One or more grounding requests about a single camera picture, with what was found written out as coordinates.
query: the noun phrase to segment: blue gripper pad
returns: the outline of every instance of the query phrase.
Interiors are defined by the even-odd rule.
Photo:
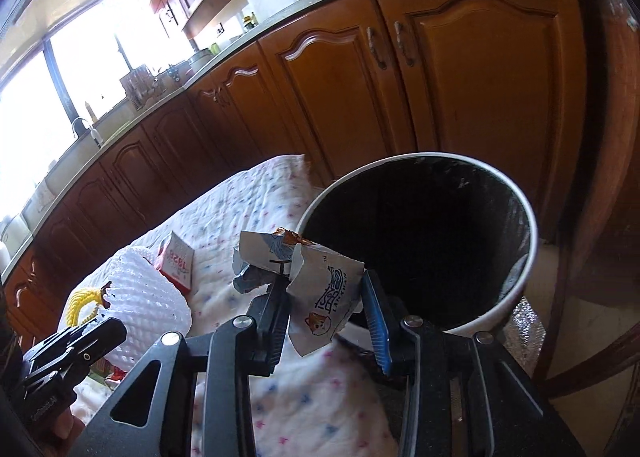
[[[399,335],[399,323],[378,280],[372,271],[365,271],[362,277],[362,306],[367,317],[376,361],[383,373],[390,376],[394,363],[391,356],[392,343]]]

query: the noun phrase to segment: cartoon character print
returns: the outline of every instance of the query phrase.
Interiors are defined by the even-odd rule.
[[[310,312],[305,318],[305,323],[309,326],[311,334],[314,336],[322,336],[326,334],[331,327],[331,318],[322,316],[321,314]]]

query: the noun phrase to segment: human hand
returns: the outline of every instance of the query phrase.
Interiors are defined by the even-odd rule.
[[[42,445],[42,452],[46,457],[65,457],[82,430],[84,430],[84,423],[76,416],[71,415],[71,410],[67,408],[51,428],[53,435],[59,441],[55,445],[51,443]]]

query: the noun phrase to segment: food wrapper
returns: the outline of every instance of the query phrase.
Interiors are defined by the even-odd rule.
[[[172,231],[158,249],[154,267],[183,295],[191,291],[191,263],[193,248]]]
[[[293,252],[289,338],[301,356],[327,345],[360,304],[364,264],[320,244]]]
[[[234,272],[239,293],[272,283],[276,273],[289,277],[289,338],[304,356],[327,345],[359,306],[364,264],[279,228],[242,231]]]

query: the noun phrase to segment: bright window light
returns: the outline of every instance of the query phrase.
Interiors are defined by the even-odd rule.
[[[49,164],[74,139],[44,55],[38,53],[0,93],[0,218],[22,210]]]

